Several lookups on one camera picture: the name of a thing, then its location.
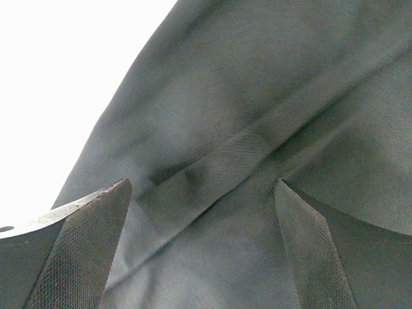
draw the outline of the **gray cloth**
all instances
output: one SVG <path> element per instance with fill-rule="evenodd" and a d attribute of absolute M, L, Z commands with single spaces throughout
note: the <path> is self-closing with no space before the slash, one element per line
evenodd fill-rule
<path fill-rule="evenodd" d="M 411 308 L 411 14 L 178 1 L 53 206 L 131 180 L 102 308 L 299 308 L 290 191 L 326 219 L 358 308 Z"/>

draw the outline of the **screw hole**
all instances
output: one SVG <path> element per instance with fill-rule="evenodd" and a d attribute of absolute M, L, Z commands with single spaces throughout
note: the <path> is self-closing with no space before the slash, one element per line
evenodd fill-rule
<path fill-rule="evenodd" d="M 8 230 L 12 230 L 14 227 L 0 227 L 0 233 L 7 232 Z"/>

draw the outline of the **fabric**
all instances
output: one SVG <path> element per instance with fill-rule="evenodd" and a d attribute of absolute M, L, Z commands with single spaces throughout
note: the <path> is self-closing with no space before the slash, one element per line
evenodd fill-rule
<path fill-rule="evenodd" d="M 53 206 L 131 180 L 102 308 L 300 308 L 279 178 L 409 248 L 411 10 L 406 0 L 178 1 Z M 358 308 L 410 308 L 405 248 L 377 261 L 388 285 L 374 301 L 381 277 L 352 271 L 325 218 Z"/>

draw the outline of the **textured gripper pad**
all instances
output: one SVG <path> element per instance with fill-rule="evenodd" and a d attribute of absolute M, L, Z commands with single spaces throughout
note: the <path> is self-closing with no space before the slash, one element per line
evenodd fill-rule
<path fill-rule="evenodd" d="M 301 308 L 357 308 L 325 218 L 281 180 L 275 200 Z"/>
<path fill-rule="evenodd" d="M 100 306 L 130 195 L 128 180 L 116 183 L 65 219 L 27 309 Z"/>

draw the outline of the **white background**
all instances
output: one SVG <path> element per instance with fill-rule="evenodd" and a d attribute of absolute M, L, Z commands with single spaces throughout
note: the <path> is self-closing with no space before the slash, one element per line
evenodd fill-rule
<path fill-rule="evenodd" d="M 176 0 L 0 2 L 0 227 L 47 212 Z"/>

